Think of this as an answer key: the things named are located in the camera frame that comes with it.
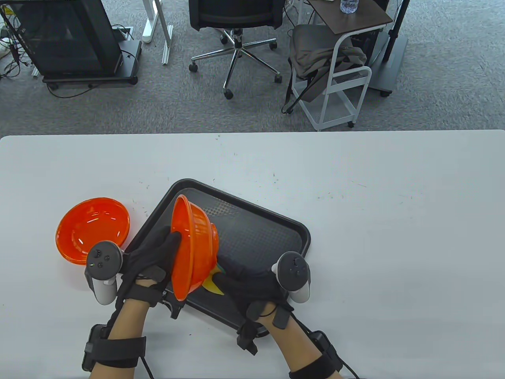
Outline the person's left hand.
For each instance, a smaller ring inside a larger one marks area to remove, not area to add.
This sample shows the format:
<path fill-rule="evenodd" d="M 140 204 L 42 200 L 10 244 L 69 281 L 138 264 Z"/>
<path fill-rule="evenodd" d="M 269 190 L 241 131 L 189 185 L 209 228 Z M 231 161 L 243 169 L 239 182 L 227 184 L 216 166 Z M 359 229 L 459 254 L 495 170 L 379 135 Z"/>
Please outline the person's left hand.
<path fill-rule="evenodd" d="M 116 310 L 128 299 L 139 300 L 155 307 L 171 281 L 181 233 L 163 227 L 144 244 L 127 255 L 122 283 L 117 292 Z"/>

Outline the person's right hand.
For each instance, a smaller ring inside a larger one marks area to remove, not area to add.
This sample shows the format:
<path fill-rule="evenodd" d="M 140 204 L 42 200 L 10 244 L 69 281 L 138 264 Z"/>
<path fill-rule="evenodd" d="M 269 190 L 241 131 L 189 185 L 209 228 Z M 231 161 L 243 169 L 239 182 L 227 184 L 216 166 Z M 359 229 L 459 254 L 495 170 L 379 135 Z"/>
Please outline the person's right hand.
<path fill-rule="evenodd" d="M 221 271 L 213 274 L 213 283 L 231 298 L 244 318 L 250 305 L 256 302 L 272 303 L 287 311 L 294 310 L 286 301 L 272 271 L 255 271 L 226 256 L 218 258 L 218 265 Z"/>

